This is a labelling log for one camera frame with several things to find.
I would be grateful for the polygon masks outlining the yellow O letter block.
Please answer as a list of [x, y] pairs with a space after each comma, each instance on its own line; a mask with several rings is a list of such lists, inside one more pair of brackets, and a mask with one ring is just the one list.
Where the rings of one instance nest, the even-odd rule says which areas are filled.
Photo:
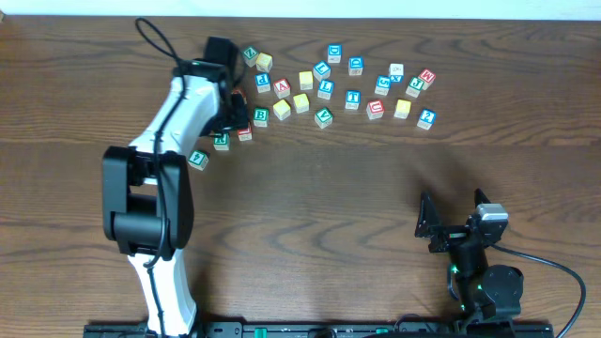
[[304, 93], [294, 96], [293, 102], [298, 114], [306, 113], [310, 109], [310, 101], [308, 96]]

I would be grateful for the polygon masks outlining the green R letter block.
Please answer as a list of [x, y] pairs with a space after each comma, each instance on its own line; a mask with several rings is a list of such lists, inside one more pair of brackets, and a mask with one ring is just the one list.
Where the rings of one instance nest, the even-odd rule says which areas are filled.
[[228, 133], [216, 134], [213, 137], [213, 146], [217, 151], [228, 151], [230, 143], [231, 140]]

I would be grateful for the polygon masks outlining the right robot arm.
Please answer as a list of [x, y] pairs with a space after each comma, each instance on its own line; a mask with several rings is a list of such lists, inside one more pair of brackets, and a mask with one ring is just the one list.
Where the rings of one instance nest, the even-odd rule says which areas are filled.
[[414, 236], [428, 238], [432, 254], [447, 253], [447, 290], [472, 320], [504, 320], [521, 313], [523, 274], [514, 267], [489, 265], [485, 250], [498, 241], [508, 225], [508, 213], [474, 192], [475, 210], [460, 225], [445, 225], [427, 192], [421, 194]]

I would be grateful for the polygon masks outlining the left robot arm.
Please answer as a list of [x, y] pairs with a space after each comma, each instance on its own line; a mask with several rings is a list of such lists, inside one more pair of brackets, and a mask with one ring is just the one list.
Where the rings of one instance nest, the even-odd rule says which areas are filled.
[[187, 75], [172, 81], [142, 134], [103, 155], [103, 231], [138, 274], [152, 333], [188, 335], [197, 314], [184, 264], [194, 218], [188, 168], [208, 161], [196, 151], [197, 140], [248, 125], [243, 91]]

